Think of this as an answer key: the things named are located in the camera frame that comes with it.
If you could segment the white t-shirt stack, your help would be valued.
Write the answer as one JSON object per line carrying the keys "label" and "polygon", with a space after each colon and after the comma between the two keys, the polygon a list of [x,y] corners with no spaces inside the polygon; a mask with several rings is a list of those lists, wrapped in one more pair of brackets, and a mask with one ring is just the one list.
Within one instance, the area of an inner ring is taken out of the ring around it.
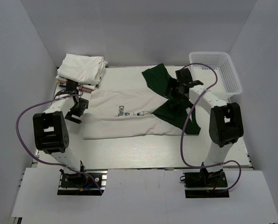
{"label": "white t-shirt stack", "polygon": [[87,92],[98,88],[106,72],[108,62],[102,56],[66,54],[57,70],[56,79],[62,83],[72,80]]}

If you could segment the white green Charlie Brown t-shirt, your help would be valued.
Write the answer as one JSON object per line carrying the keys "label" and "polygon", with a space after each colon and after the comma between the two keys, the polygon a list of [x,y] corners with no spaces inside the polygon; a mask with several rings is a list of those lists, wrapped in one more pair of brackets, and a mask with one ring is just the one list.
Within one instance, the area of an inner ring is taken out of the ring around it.
{"label": "white green Charlie Brown t-shirt", "polygon": [[[146,87],[134,90],[95,90],[85,116],[85,140],[127,138],[144,135],[180,135],[192,103],[165,98],[171,77],[164,64],[142,72]],[[185,134],[198,135],[201,128],[192,113]]]}

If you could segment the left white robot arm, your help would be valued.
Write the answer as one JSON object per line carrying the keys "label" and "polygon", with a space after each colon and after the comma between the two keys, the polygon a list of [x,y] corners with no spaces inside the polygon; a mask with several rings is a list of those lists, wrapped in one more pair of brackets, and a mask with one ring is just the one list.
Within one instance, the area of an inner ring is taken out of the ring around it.
{"label": "left white robot arm", "polygon": [[81,124],[80,117],[88,108],[89,101],[81,97],[79,84],[68,80],[66,89],[57,94],[48,109],[33,116],[33,128],[36,148],[51,155],[65,168],[76,170],[72,181],[77,186],[84,186],[88,174],[82,171],[82,162],[70,149],[70,137],[66,121]]}

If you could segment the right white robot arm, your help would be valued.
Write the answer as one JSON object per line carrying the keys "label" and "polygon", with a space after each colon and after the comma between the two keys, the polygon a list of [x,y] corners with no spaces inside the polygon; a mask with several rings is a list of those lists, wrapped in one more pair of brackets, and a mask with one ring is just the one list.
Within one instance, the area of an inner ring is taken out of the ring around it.
{"label": "right white robot arm", "polygon": [[[211,186],[217,181],[216,173],[220,173],[223,165],[228,163],[225,158],[230,148],[244,133],[240,106],[219,99],[209,91],[210,87],[205,88],[201,81],[194,81],[189,69],[184,68],[176,71],[176,78],[169,79],[165,93],[166,95],[171,93],[178,98],[186,97],[193,103],[182,130],[180,155],[188,167],[206,170],[200,174],[200,180],[206,186]],[[199,167],[188,164],[183,154],[186,125],[196,105],[201,106],[210,115],[209,136],[212,141],[206,159]]]}

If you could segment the white plastic mesh basket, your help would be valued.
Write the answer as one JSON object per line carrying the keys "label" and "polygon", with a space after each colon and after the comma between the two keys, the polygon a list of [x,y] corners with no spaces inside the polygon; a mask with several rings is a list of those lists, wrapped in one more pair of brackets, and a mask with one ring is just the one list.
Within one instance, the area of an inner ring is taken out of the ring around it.
{"label": "white plastic mesh basket", "polygon": [[200,80],[205,87],[215,84],[210,91],[218,98],[227,100],[242,93],[241,83],[232,60],[224,52],[191,52],[190,72],[194,80]]}

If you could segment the white table board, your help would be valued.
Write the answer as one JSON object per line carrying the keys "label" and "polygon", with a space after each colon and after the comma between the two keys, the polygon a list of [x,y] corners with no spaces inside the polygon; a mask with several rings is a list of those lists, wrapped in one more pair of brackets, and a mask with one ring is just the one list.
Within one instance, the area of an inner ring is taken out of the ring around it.
{"label": "white table board", "polygon": [[[142,72],[147,66],[108,68],[99,90],[135,90],[145,88]],[[201,132],[198,136],[185,136],[185,161],[199,166],[210,149],[208,133],[209,115],[197,106],[196,117]],[[119,139],[84,140],[82,125],[67,121],[70,146],[87,169],[113,168],[182,168],[180,136],[146,135]]]}

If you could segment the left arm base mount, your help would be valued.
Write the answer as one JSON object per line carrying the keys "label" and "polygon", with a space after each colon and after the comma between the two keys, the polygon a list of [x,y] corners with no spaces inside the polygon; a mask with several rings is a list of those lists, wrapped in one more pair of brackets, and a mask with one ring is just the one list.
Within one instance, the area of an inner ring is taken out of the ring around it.
{"label": "left arm base mount", "polygon": [[88,176],[78,173],[65,173],[63,169],[60,169],[60,173],[57,190],[59,196],[101,196],[100,190],[102,192],[105,190],[107,171],[87,172],[98,184],[100,190]]}

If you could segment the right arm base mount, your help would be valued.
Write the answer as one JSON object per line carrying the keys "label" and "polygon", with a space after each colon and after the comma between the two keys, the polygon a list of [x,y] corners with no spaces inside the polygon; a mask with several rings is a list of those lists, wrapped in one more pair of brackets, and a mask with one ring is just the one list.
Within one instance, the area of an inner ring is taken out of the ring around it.
{"label": "right arm base mount", "polygon": [[229,198],[228,182],[223,169],[211,173],[205,168],[199,172],[186,172],[179,180],[185,185],[186,198]]}

